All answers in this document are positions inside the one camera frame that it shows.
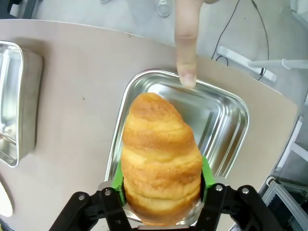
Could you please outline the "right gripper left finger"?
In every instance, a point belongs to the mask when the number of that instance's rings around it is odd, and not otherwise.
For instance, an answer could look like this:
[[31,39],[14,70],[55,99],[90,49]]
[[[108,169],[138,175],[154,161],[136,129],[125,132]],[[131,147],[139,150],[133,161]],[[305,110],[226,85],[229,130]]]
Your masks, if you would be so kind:
[[93,195],[74,193],[50,230],[90,231],[104,218],[111,231],[131,231],[132,227],[123,209],[126,204],[123,180],[121,163],[118,163],[110,187],[98,190]]

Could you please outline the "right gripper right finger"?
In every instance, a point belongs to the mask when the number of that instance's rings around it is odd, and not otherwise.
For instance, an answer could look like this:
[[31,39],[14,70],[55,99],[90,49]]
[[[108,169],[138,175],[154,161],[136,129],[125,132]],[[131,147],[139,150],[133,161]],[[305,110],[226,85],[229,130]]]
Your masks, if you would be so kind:
[[242,231],[282,231],[270,209],[250,185],[237,190],[216,183],[206,157],[203,157],[200,198],[204,203],[195,231],[215,231],[220,216],[229,215]]

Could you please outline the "person's left hand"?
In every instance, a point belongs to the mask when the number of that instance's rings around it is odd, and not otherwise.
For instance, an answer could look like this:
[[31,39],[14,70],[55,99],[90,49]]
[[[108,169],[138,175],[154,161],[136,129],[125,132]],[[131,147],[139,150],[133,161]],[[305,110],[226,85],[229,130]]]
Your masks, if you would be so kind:
[[175,1],[175,48],[176,66],[181,84],[195,87],[197,79],[196,46],[202,5],[216,3],[216,0]]

